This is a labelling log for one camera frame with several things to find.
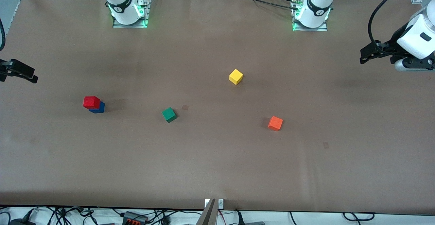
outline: white floor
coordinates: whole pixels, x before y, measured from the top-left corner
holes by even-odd
[[[13,207],[4,208],[0,211],[6,211],[11,214],[12,219],[21,219],[32,207]],[[93,217],[96,219],[98,225],[115,224],[122,225],[123,218],[116,214],[112,209],[107,208],[93,208],[95,211]],[[153,210],[140,210],[140,209],[116,209],[117,212],[134,212],[136,214],[147,214]],[[230,225],[238,223],[238,214],[235,211],[222,211],[225,218],[225,224]],[[47,208],[35,209],[30,218],[30,222],[36,225],[47,225],[52,211]],[[284,211],[241,211],[244,222],[264,222],[266,225],[294,225],[290,219],[290,213]],[[349,222],[343,218],[342,213],[323,213],[323,212],[293,212],[293,217],[297,225],[349,225],[357,222]],[[367,218],[370,215],[356,214],[361,219]],[[185,214],[177,212],[171,216],[171,225],[194,225],[198,221],[199,214],[189,213]],[[67,215],[68,220],[72,225],[95,225],[91,219],[84,218],[77,212],[72,211]],[[7,225],[8,216],[6,214],[0,215],[0,224]],[[51,221],[52,225],[56,225],[56,218]],[[221,216],[217,218],[217,225],[224,225]],[[435,216],[428,215],[391,215],[391,214],[376,214],[375,218],[369,222],[361,222],[362,225],[433,225],[435,224]]]

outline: green cube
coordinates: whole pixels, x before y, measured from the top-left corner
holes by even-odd
[[[166,110],[164,110],[164,111],[162,112],[162,115],[163,115],[164,119],[165,119],[168,123],[171,122],[171,121],[173,121],[173,120],[175,120],[175,119],[177,118],[177,115],[175,114],[174,110],[173,110],[171,107],[169,107],[169,108],[167,108]]]

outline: brown table surface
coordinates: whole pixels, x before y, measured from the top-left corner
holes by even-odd
[[[1,58],[39,81],[0,84],[0,203],[433,213],[435,76],[359,64],[381,0],[335,0],[315,33],[251,0],[156,0],[113,29],[104,2],[22,0]],[[375,38],[418,8],[387,2]]]

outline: yellow cube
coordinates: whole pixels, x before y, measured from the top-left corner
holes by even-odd
[[[231,74],[230,74],[230,81],[234,84],[239,84],[239,82],[242,80],[243,78],[243,74],[240,73],[240,71],[238,70],[234,70]]]

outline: red cable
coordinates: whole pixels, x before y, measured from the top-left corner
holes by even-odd
[[[227,223],[225,222],[225,218],[224,218],[224,215],[222,214],[222,212],[221,212],[221,211],[219,211],[219,214],[221,215],[221,217],[222,217],[222,220],[224,220],[224,224],[225,224],[225,225],[227,225]]]

